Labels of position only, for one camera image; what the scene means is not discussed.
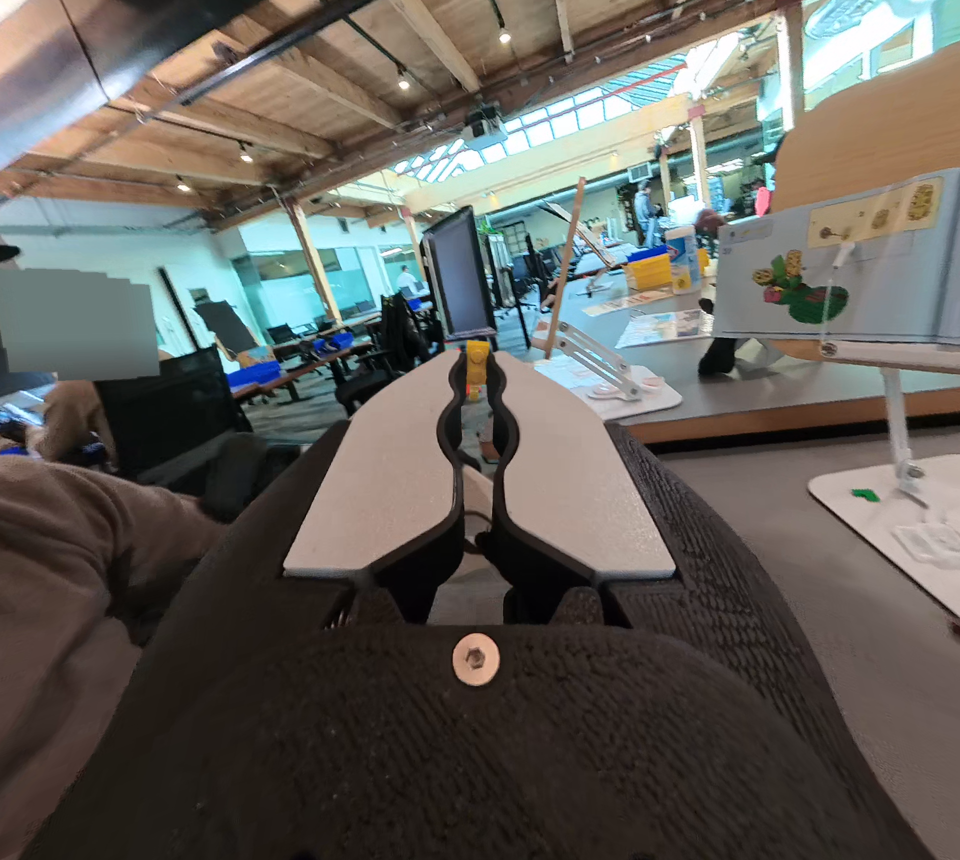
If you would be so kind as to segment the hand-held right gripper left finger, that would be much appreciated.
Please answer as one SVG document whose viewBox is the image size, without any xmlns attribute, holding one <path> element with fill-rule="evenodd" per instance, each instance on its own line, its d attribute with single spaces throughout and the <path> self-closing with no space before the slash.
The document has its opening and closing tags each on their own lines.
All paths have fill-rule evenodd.
<svg viewBox="0 0 960 860">
<path fill-rule="evenodd" d="M 283 561 L 286 579 L 387 590 L 425 624 L 465 546 L 461 408 L 466 355 L 392 381 L 349 420 Z"/>
</svg>

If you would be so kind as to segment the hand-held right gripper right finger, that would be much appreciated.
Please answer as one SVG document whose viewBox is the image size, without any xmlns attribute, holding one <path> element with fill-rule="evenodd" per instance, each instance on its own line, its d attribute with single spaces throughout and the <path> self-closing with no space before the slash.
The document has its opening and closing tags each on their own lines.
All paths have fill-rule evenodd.
<svg viewBox="0 0 960 860">
<path fill-rule="evenodd" d="M 671 582 L 677 565 L 605 422 L 504 352 L 487 359 L 499 463 L 486 558 L 511 618 L 546 624 L 571 590 L 601 604 L 619 583 Z"/>
</svg>

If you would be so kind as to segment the person's left forearm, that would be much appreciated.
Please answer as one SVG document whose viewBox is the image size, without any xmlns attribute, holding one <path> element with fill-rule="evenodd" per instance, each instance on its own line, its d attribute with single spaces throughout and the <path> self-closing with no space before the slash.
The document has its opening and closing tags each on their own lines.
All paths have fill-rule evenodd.
<svg viewBox="0 0 960 860">
<path fill-rule="evenodd" d="M 226 531 L 189 496 L 2 457 L 2 858 L 18 857 L 83 770 L 138 664 L 114 600 Z"/>
</svg>

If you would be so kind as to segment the long wooden table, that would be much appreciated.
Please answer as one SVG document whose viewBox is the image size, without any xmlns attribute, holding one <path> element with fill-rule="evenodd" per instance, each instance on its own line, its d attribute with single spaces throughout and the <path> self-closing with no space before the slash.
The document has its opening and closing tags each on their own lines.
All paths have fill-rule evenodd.
<svg viewBox="0 0 960 860">
<path fill-rule="evenodd" d="M 291 369 L 282 367 L 282 376 L 274 381 L 254 385 L 246 388 L 232 390 L 232 397 L 238 404 L 250 402 L 256 398 L 271 398 L 279 391 L 287 391 L 292 402 L 299 402 L 301 399 L 297 389 L 297 383 L 308 374 L 318 374 L 321 370 L 329 370 L 334 384 L 337 387 L 347 383 L 350 379 L 347 372 L 349 362 L 352 359 L 358 360 L 362 354 L 373 350 L 373 342 L 369 339 L 354 342 L 349 350 L 342 350 L 331 354 L 321 355 L 313 349 L 313 344 L 309 343 L 310 353 L 301 356 L 302 363 Z"/>
</svg>

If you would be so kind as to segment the printed paper sheet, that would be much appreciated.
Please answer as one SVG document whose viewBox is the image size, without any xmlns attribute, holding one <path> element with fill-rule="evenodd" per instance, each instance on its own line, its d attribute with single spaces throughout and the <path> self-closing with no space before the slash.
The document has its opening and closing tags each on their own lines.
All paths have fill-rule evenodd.
<svg viewBox="0 0 960 860">
<path fill-rule="evenodd" d="M 650 347 L 663 343 L 711 339 L 714 317 L 700 308 L 631 315 L 614 349 Z"/>
</svg>

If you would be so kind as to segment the black flat panel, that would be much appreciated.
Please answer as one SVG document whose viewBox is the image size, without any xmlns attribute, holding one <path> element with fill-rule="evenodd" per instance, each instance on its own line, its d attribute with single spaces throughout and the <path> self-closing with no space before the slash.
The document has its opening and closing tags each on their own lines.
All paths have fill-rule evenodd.
<svg viewBox="0 0 960 860">
<path fill-rule="evenodd" d="M 230 358 L 259 346 L 250 329 L 228 302 L 199 302 L 195 312 Z"/>
</svg>

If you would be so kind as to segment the black monitor on stand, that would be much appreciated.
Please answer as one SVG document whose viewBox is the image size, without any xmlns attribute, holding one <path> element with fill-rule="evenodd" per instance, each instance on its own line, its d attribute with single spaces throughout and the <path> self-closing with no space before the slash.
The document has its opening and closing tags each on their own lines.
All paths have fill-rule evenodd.
<svg viewBox="0 0 960 860">
<path fill-rule="evenodd" d="M 494 347 L 498 328 L 473 210 L 461 207 L 432 225 L 420 251 L 444 338 L 482 340 Z"/>
</svg>

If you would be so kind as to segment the yellow storage bin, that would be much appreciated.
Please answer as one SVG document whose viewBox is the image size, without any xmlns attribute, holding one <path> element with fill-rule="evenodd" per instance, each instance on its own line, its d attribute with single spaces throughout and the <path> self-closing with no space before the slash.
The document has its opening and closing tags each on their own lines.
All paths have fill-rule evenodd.
<svg viewBox="0 0 960 860">
<path fill-rule="evenodd" d="M 673 281 L 667 254 L 649 256 L 625 264 L 624 275 L 631 291 L 670 289 Z"/>
</svg>

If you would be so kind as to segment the white wipes canister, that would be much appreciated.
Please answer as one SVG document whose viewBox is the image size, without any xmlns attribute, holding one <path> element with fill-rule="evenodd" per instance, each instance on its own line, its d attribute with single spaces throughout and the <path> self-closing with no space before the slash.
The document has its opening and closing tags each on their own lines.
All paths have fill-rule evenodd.
<svg viewBox="0 0 960 860">
<path fill-rule="evenodd" d="M 666 246 L 671 289 L 675 296 L 699 292 L 702 288 L 702 269 L 696 230 L 686 224 L 672 227 L 663 235 Z"/>
</svg>

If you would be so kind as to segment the toy brick instruction booklet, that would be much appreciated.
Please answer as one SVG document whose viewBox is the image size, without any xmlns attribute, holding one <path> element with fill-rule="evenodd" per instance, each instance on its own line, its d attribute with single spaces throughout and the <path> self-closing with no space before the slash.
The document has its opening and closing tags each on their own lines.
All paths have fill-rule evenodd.
<svg viewBox="0 0 960 860">
<path fill-rule="evenodd" d="M 713 334 L 959 339 L 959 171 L 737 221 L 718 235 Z"/>
</svg>

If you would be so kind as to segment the ceiling projector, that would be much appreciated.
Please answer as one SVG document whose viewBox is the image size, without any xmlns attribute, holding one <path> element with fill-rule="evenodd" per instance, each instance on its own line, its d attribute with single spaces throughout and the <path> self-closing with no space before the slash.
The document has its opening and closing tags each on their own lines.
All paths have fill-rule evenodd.
<svg viewBox="0 0 960 860">
<path fill-rule="evenodd" d="M 465 116 L 461 138 L 464 147 L 482 151 L 507 138 L 507 131 L 498 105 L 482 104 Z"/>
</svg>

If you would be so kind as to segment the white book stand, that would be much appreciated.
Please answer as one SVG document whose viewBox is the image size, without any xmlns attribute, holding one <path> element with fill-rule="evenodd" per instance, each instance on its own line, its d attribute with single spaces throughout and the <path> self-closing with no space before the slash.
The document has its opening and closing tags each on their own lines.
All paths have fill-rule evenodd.
<svg viewBox="0 0 960 860">
<path fill-rule="evenodd" d="M 824 101 L 787 138 L 774 206 L 858 195 L 958 167 L 958 86 L 918 68 Z M 891 460 L 813 478 L 810 494 L 937 602 L 958 636 L 958 454 L 912 453 L 902 373 L 958 374 L 958 346 L 776 339 L 797 359 L 880 370 Z M 871 504 L 851 489 L 871 489 Z"/>
</svg>

